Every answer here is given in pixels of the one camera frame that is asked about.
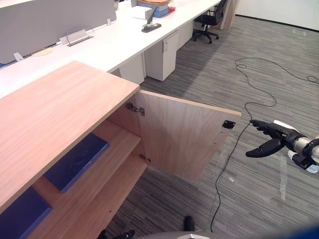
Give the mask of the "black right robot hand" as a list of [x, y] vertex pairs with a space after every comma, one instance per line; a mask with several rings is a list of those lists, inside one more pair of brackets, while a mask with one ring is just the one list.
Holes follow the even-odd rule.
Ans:
[[261, 158], [270, 156], [284, 146], [289, 150], [294, 150], [294, 142], [298, 138], [305, 137], [305, 135], [299, 133], [295, 129], [287, 128], [276, 123], [268, 123], [261, 120], [252, 119], [250, 123], [257, 128], [258, 131], [262, 131], [263, 134], [269, 135], [272, 139], [266, 141], [259, 147], [246, 152], [247, 157]]

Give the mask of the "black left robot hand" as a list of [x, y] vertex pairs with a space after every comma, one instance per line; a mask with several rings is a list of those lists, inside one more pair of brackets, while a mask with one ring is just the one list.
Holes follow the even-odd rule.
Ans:
[[[135, 235], [135, 230], [130, 230], [118, 236], [112, 237], [111, 239], [132, 239], [134, 235]], [[97, 239], [108, 239], [105, 229], [100, 232]]]

